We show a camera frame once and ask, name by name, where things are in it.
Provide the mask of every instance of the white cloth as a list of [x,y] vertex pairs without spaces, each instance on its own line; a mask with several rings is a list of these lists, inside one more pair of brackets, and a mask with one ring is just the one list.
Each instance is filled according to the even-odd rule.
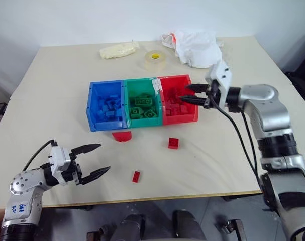
[[194,68],[208,68],[222,59],[222,52],[211,31],[189,32],[177,30],[161,36],[162,44],[175,49],[182,64]]

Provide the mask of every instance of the red plastic piece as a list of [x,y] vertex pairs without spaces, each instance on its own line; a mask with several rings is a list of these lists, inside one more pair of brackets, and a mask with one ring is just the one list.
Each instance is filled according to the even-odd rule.
[[139,177],[140,177],[140,172],[135,171],[134,175],[133,175],[133,178],[132,178],[132,181],[138,183],[139,182]]
[[169,137],[168,148],[178,149],[179,148],[179,139],[178,138]]
[[177,124],[196,122],[198,120],[198,106],[181,101],[180,97],[194,95],[194,92],[185,87],[191,84],[189,75],[159,77],[162,91],[163,124]]
[[132,138],[131,132],[112,132],[112,135],[118,142],[126,142]]

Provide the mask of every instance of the tape roll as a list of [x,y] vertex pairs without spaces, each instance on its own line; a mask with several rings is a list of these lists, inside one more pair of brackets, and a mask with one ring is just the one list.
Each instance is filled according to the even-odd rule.
[[159,72],[166,67],[166,54],[152,50],[145,55],[145,68],[151,72]]

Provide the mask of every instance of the plastic storage bin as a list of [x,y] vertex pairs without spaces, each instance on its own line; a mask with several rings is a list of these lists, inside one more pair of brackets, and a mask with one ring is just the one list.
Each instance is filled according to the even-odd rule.
[[189,75],[159,77],[162,91],[160,91],[163,124],[178,124],[196,122],[198,120],[198,106],[181,101],[180,96],[194,95],[185,87],[191,84]]
[[162,103],[153,87],[156,78],[124,80],[125,112],[128,127],[162,125]]
[[127,128],[123,80],[92,82],[86,115],[92,132]]

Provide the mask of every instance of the blue bin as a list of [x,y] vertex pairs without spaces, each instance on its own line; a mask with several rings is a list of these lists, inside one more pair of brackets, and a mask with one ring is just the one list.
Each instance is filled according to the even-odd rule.
[[90,83],[86,115],[92,132],[127,128],[123,80]]

